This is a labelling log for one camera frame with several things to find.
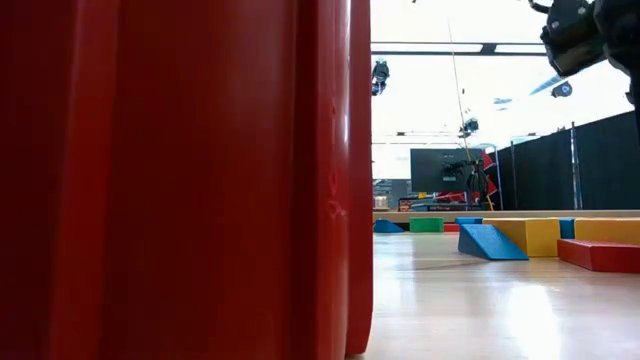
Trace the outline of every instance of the monitor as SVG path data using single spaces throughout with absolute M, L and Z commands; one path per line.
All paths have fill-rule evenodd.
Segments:
M 469 149 L 471 160 L 482 161 L 483 153 L 483 149 Z M 467 191 L 471 166 L 465 166 L 458 173 L 445 171 L 466 160 L 465 149 L 411 149 L 411 191 Z

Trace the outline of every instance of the black curtain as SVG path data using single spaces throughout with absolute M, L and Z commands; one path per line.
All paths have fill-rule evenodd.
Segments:
M 511 147 L 507 147 L 498 151 L 498 159 L 500 160 L 500 181 L 502 185 L 502 202 L 503 209 L 502 210 L 515 210 L 516 209 L 516 201 L 515 201 L 515 187 L 513 182 L 513 158 L 511 157 Z M 495 185 L 498 186 L 497 177 L 494 177 L 492 173 L 491 179 L 495 179 Z M 495 194 L 491 200 L 494 204 L 500 203 L 500 198 L 498 194 Z
M 574 208 L 570 131 L 518 144 L 514 155 L 516 210 Z
M 640 143 L 633 112 L 576 128 L 584 209 L 640 209 Z

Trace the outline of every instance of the red foam block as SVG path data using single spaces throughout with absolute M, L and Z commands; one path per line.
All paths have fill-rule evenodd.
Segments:
M 444 232 L 460 232 L 460 225 L 444 224 Z
M 561 239 L 558 256 L 592 271 L 640 273 L 638 245 Z

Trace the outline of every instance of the wooden floor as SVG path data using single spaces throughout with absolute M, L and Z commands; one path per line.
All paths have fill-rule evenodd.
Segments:
M 456 247 L 456 235 L 376 236 L 360 359 L 640 359 L 640 276 L 485 262 Z

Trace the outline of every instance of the red padded column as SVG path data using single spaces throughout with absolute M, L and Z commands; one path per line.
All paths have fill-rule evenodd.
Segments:
M 99 352 L 118 3 L 77 2 L 49 360 L 94 360 Z
M 90 359 L 96 350 L 111 106 L 102 70 L 112 68 L 85 62 L 110 55 L 100 37 L 87 53 L 76 35 L 109 32 L 101 16 L 113 13 L 82 22 L 83 3 L 0 5 L 0 358 Z M 106 2 L 92 3 L 101 11 Z M 57 322 L 63 314 L 69 321 Z
M 345 0 L 298 2 L 292 359 L 342 359 L 348 297 Z
M 371 224 L 371 21 L 369 0 L 351 0 L 351 198 L 347 354 L 367 349 L 373 313 Z
M 102 360 L 289 358 L 294 17 L 121 3 Z

